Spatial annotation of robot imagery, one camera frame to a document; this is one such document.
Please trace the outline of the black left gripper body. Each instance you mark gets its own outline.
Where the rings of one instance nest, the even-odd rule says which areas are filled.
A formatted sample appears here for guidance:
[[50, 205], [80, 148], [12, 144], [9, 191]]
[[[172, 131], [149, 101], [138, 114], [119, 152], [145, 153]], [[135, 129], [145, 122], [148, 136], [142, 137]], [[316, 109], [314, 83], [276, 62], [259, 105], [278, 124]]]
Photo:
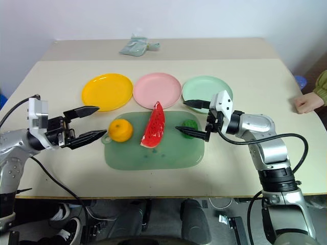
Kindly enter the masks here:
[[68, 147], [70, 149], [77, 148], [74, 145], [75, 130], [70, 128], [70, 122], [71, 119], [63, 116], [48, 120], [48, 128], [45, 135], [53, 146]]

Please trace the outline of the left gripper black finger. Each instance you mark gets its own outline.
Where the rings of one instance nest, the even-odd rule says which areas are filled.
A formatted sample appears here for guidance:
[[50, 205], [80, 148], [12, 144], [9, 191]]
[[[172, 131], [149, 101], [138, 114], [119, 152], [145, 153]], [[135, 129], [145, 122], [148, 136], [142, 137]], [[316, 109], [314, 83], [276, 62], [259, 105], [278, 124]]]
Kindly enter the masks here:
[[92, 115], [97, 112], [100, 108], [97, 106], [83, 106], [79, 108], [75, 108], [72, 110], [65, 111], [64, 117], [66, 120], [72, 120], [75, 118], [83, 118]]
[[82, 146], [91, 144], [92, 142], [100, 139], [106, 133], [107, 133], [106, 130], [89, 131], [87, 133], [81, 134], [77, 138], [68, 139], [65, 143], [65, 147], [68, 147], [71, 150], [80, 148]]

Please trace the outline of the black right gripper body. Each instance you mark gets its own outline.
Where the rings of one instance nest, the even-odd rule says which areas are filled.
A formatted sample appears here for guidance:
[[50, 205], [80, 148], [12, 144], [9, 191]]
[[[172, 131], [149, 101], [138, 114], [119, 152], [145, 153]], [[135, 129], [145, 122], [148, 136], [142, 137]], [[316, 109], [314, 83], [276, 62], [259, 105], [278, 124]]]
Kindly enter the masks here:
[[205, 127], [204, 141], [209, 142], [211, 133], [218, 133], [221, 138], [225, 139], [222, 133], [224, 114], [222, 112], [210, 111], [208, 112]]

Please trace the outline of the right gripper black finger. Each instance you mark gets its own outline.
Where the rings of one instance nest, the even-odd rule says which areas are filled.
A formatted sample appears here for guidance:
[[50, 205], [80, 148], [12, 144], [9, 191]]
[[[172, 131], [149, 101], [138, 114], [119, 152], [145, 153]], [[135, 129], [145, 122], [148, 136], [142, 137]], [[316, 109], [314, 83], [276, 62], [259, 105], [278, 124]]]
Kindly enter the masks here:
[[206, 132], [198, 131], [192, 127], [176, 126], [175, 129], [190, 137], [206, 140]]
[[210, 102], [203, 100], [187, 100], [183, 104], [194, 109], [209, 109], [210, 106]]

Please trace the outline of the bystander bare hand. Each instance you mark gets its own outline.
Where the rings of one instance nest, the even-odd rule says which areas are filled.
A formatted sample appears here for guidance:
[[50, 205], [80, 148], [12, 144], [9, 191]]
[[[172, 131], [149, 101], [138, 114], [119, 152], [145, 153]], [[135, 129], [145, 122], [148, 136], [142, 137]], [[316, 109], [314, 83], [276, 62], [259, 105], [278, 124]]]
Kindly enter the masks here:
[[298, 114], [312, 112], [323, 105], [323, 99], [314, 92], [304, 94], [294, 99], [294, 106]]

